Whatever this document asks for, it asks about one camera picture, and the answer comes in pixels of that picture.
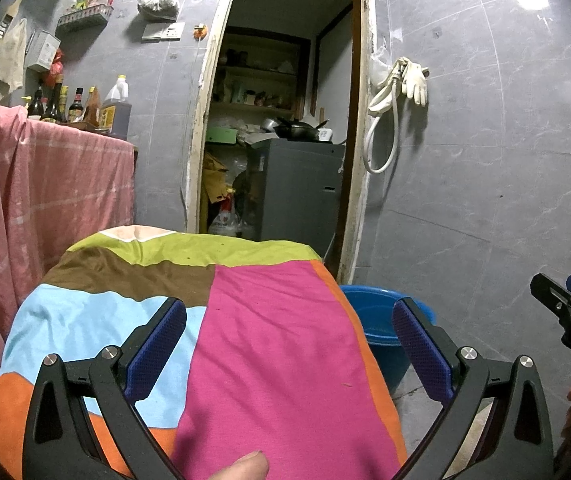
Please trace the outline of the person's left hand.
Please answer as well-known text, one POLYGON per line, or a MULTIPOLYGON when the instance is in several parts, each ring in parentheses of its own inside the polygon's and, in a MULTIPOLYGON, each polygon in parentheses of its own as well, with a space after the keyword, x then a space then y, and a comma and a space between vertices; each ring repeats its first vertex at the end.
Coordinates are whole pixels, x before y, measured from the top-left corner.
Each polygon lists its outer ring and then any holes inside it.
POLYGON ((246 454, 235 463, 215 472, 210 480, 265 480, 269 461, 261 451, 246 454))

